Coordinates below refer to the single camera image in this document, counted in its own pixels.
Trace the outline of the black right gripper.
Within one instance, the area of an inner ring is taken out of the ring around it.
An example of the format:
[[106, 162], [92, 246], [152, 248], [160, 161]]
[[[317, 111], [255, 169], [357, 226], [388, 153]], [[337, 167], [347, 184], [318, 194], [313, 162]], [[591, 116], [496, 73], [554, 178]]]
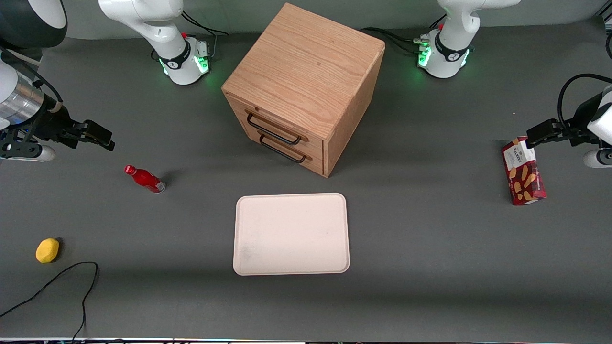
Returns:
[[92, 140], [107, 151], [113, 151], [115, 148], [115, 143], [111, 140], [113, 133], [105, 127], [93, 120], [85, 120], [84, 123], [73, 120], [66, 107], [52, 113], [48, 111], [46, 103], [34, 116], [29, 134], [37, 140], [52, 140], [63, 145], [77, 145], [79, 142], [88, 143]]

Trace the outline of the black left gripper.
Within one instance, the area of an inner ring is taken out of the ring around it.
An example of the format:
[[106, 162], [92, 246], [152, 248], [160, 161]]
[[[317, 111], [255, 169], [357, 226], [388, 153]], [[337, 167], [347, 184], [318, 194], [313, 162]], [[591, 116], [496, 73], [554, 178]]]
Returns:
[[583, 143], [605, 146], [603, 141], [594, 133], [587, 129], [587, 125], [594, 118], [602, 100], [602, 93], [592, 96], [577, 107], [575, 114], [570, 119], [564, 119], [562, 115], [562, 102], [564, 94], [559, 95], [557, 103], [557, 119], [547, 119], [537, 126], [531, 127], [526, 131], [527, 145], [539, 145], [542, 140], [557, 137], [555, 142], [569, 140], [571, 146], [578, 146]]

